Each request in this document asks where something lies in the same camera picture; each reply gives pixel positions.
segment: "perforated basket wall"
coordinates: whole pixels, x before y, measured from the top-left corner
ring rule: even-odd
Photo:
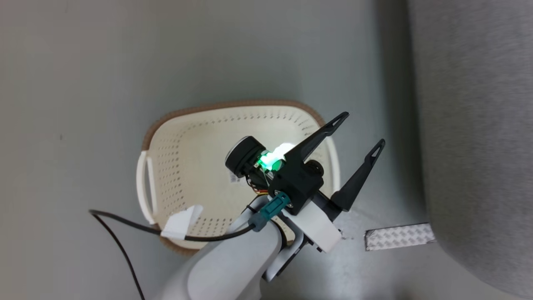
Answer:
[[[204,211],[188,234],[224,234],[255,197],[244,179],[237,179],[224,166],[225,156],[235,143],[244,136],[254,136],[272,151],[282,143],[298,144],[322,125],[324,121],[313,109],[287,100],[226,102],[167,114],[149,129],[139,159],[137,185],[144,216],[163,228],[170,215],[201,204]],[[309,159],[324,167],[321,191],[331,196],[340,184],[333,141],[322,143]],[[292,232],[283,227],[290,240]],[[205,244],[161,240],[186,255]]]

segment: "wires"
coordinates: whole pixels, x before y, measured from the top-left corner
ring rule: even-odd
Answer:
[[[123,224],[126,224],[128,226],[131,226],[133,228],[137,228],[138,230],[142,230],[142,231],[145,231],[145,232],[148,232],[148,233],[151,233],[151,234],[155,234],[155,235],[161,235],[161,230],[159,230],[159,229],[155,229],[155,228],[151,228],[151,227],[144,226],[144,225],[141,225],[141,224],[137,224],[135,222],[127,220],[127,219],[125,219],[123,217],[119,217],[119,216],[117,216],[115,214],[112,214],[110,212],[90,209],[89,210],[89,214],[93,215],[94,217],[97,217],[97,216],[108,217],[108,218],[111,218],[113,220],[119,221],[119,222],[121,222]],[[185,238],[183,238],[183,239],[186,240],[186,241],[192,241],[192,242],[223,241],[223,240],[227,240],[227,239],[231,239],[231,238],[235,238],[237,236],[243,235],[243,234],[247,233],[248,231],[252,230],[254,227],[255,227],[254,225],[249,225],[248,227],[246,227],[246,228],[244,228],[242,230],[235,231],[233,233],[224,234],[224,235],[219,235],[219,236],[190,236],[190,235],[186,235]]]
[[[102,219],[100,219],[100,217],[98,215],[93,214],[93,213],[91,213],[91,215],[93,217],[95,217],[96,220],[98,220],[98,222],[100,222],[100,224],[102,224],[102,226],[107,230],[107,232],[109,232],[111,237],[115,240],[115,243],[117,243],[118,247],[122,251],[122,254],[124,255],[124,258],[126,259],[126,262],[128,263],[128,267],[130,267],[130,272],[132,274],[133,281],[135,281],[135,286],[137,287],[137,291],[139,292],[139,296],[141,297],[141,300],[144,300],[144,294],[142,293],[141,286],[139,285],[139,281],[137,280],[137,275],[135,275],[135,270],[133,270],[132,262],[130,261],[130,258],[128,257],[128,254],[126,253],[126,250],[124,250],[124,247],[122,247],[122,244],[120,243],[120,241],[118,241],[117,236],[113,233],[111,228],[109,228],[109,226],[107,226],[107,224],[104,221],[102,221]]]
[[[269,187],[270,183],[268,182],[268,179],[267,179],[267,171],[266,170],[263,170],[263,176],[265,177],[266,186]]]
[[[161,235],[161,230],[155,229],[155,228],[151,228],[151,227],[148,227],[148,226],[144,226],[144,225],[141,225],[141,224],[137,224],[135,222],[127,220],[127,219],[125,219],[123,217],[119,217],[119,216],[117,216],[115,214],[112,214],[110,212],[90,209],[89,210],[89,214],[91,214],[96,220],[98,220],[98,222],[100,222],[100,224],[102,224],[102,226],[107,230],[107,232],[109,232],[111,237],[117,243],[118,247],[122,251],[122,254],[124,255],[124,258],[126,259],[126,262],[128,263],[128,267],[130,268],[130,272],[132,274],[133,281],[135,281],[135,286],[137,286],[137,291],[139,292],[139,296],[141,297],[141,300],[145,300],[144,299],[144,294],[143,294],[142,289],[141,289],[141,286],[139,284],[139,281],[137,280],[137,275],[135,275],[135,270],[133,270],[133,265],[132,265],[132,263],[130,261],[130,258],[128,257],[128,254],[126,253],[126,250],[124,249],[124,247],[122,247],[122,244],[120,243],[120,241],[118,240],[118,238],[114,234],[114,232],[111,230],[111,228],[109,228],[109,226],[107,226],[107,224],[99,216],[111,218],[113,220],[119,221],[119,222],[121,222],[123,224],[126,224],[128,226],[131,226],[133,228],[137,228],[138,230],[142,230],[144,232],[148,232],[148,233],[155,234],[155,235]],[[220,236],[189,236],[189,235],[186,235],[184,239],[186,241],[193,241],[193,242],[223,241],[223,240],[227,240],[227,239],[231,239],[231,238],[235,238],[237,236],[243,235],[243,234],[247,233],[248,231],[252,230],[254,227],[255,227],[254,224],[250,224],[250,225],[248,225],[248,227],[246,227],[246,228],[244,228],[242,230],[235,231],[233,233],[229,233],[229,234],[225,234],[225,235],[220,235]]]
[[[108,217],[108,218],[111,218],[113,220],[119,221],[119,222],[121,222],[123,224],[126,224],[128,226],[131,226],[133,228],[137,228],[138,230],[146,231],[148,233],[155,234],[155,235],[161,235],[161,230],[158,230],[158,229],[155,229],[155,228],[152,228],[152,227],[148,227],[148,226],[144,226],[144,225],[141,225],[141,224],[137,224],[135,222],[132,222],[130,220],[126,220],[125,218],[119,217],[119,216],[117,216],[115,214],[112,214],[110,212],[90,209],[89,210],[89,214],[91,214],[93,216]]]
[[[255,185],[252,184],[252,180],[246,176],[246,184],[248,184],[249,187],[252,188],[252,190],[258,195],[258,196],[261,196],[261,195],[268,195],[268,190],[260,190],[258,188],[256,188]]]
[[[185,236],[186,241],[192,241],[192,242],[216,242],[216,241],[223,241],[230,238],[235,238],[237,236],[243,235],[247,233],[248,231],[252,230],[255,227],[254,224],[248,225],[248,227],[241,229],[239,231],[235,231],[233,233],[228,233],[225,235],[220,236]]]

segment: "black cable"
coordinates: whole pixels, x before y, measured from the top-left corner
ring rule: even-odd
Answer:
[[[113,220],[119,221],[119,222],[121,222],[123,224],[126,224],[128,226],[131,226],[133,228],[137,228],[138,230],[142,230],[142,231],[145,231],[145,232],[148,232],[148,233],[151,233],[151,234],[155,234],[155,235],[161,235],[161,230],[159,230],[159,229],[155,229],[155,228],[152,228],[152,227],[148,227],[148,226],[144,226],[144,225],[141,225],[141,224],[137,224],[135,222],[127,220],[127,219],[125,219],[123,217],[119,217],[119,216],[117,216],[115,214],[112,214],[110,212],[90,209],[89,210],[89,214],[91,214],[93,216],[108,217],[108,218],[111,218]],[[246,227],[246,228],[244,228],[242,230],[235,231],[233,233],[228,233],[228,234],[225,234],[225,235],[219,235],[219,236],[190,236],[190,235],[186,235],[184,240],[193,241],[193,242],[223,241],[223,240],[235,238],[236,236],[243,235],[243,234],[247,233],[248,231],[252,230],[254,227],[255,227],[255,225],[249,225],[248,227]]]
[[[137,291],[139,292],[139,296],[141,296],[141,300],[145,300],[144,294],[142,293],[141,286],[139,285],[139,281],[137,280],[137,276],[135,275],[135,271],[133,270],[132,262],[130,262],[130,258],[128,257],[126,250],[124,250],[124,247],[122,247],[122,244],[118,241],[117,236],[113,233],[111,228],[109,228],[109,226],[107,226],[107,224],[104,221],[102,221],[102,219],[100,219],[100,217],[97,216],[96,214],[91,213],[91,215],[95,217],[98,220],[98,222],[100,222],[100,224],[102,224],[102,226],[107,230],[107,232],[109,232],[109,234],[111,234],[111,237],[113,237],[113,239],[117,243],[118,247],[122,251],[122,254],[124,255],[124,258],[126,258],[126,262],[128,263],[128,266],[130,267],[130,272],[132,273],[133,280],[135,281],[135,285],[137,286]]]
[[[223,241],[230,238],[235,238],[236,236],[243,235],[247,233],[248,231],[252,230],[255,227],[255,224],[250,224],[248,227],[241,229],[239,231],[235,231],[233,233],[228,233],[225,235],[220,236],[185,236],[186,241],[193,241],[193,242],[216,242],[216,241]]]
[[[124,249],[124,247],[122,247],[122,244],[120,243],[120,241],[118,240],[118,238],[114,234],[114,232],[111,230],[111,228],[109,228],[109,226],[107,226],[107,224],[102,219],[100,219],[99,216],[105,216],[105,217],[111,218],[111,219],[119,221],[119,222],[121,222],[123,224],[129,225],[129,226],[131,226],[133,228],[137,228],[139,230],[142,230],[142,231],[145,231],[145,232],[148,232],[148,233],[152,233],[152,234],[155,234],[155,235],[161,235],[161,230],[154,229],[154,228],[147,227],[147,226],[143,226],[141,224],[137,224],[137,223],[132,222],[130,220],[127,220],[127,219],[125,219],[123,217],[119,217],[119,216],[117,216],[115,214],[111,214],[110,212],[90,209],[89,210],[89,214],[91,214],[94,218],[96,218],[96,220],[98,220],[98,222],[100,222],[100,224],[102,224],[102,226],[107,230],[107,232],[109,232],[111,237],[117,243],[118,247],[122,251],[122,254],[124,255],[124,258],[126,258],[126,262],[128,263],[128,267],[130,267],[130,272],[132,274],[133,281],[135,281],[135,285],[137,286],[137,291],[139,292],[139,296],[141,296],[141,300],[145,300],[144,299],[144,294],[142,293],[141,286],[139,285],[139,281],[137,280],[137,275],[135,275],[135,271],[133,270],[132,263],[130,261],[130,258],[128,257],[128,254],[126,253],[126,250]],[[194,242],[222,241],[222,240],[227,240],[227,239],[230,239],[230,238],[234,238],[234,237],[239,236],[239,235],[243,235],[243,234],[247,233],[248,231],[252,230],[254,227],[255,227],[255,225],[252,224],[252,225],[249,225],[248,227],[246,227],[246,228],[244,228],[242,230],[239,230],[239,231],[236,231],[236,232],[233,232],[233,233],[229,233],[229,234],[225,234],[225,235],[220,235],[220,236],[188,236],[188,235],[186,235],[184,239],[186,241],[194,241]]]
[[[126,224],[128,226],[131,226],[133,228],[137,228],[138,230],[146,231],[148,233],[155,234],[155,235],[161,235],[161,230],[158,230],[158,229],[155,229],[155,228],[152,228],[152,227],[148,227],[148,226],[144,226],[144,225],[141,225],[141,224],[137,224],[135,222],[132,222],[130,220],[126,220],[125,218],[119,217],[119,216],[117,216],[115,214],[112,214],[110,212],[90,209],[89,210],[89,214],[91,214],[93,216],[97,215],[97,216],[108,217],[108,218],[111,218],[113,220],[119,221],[119,222],[121,222],[123,224]]]

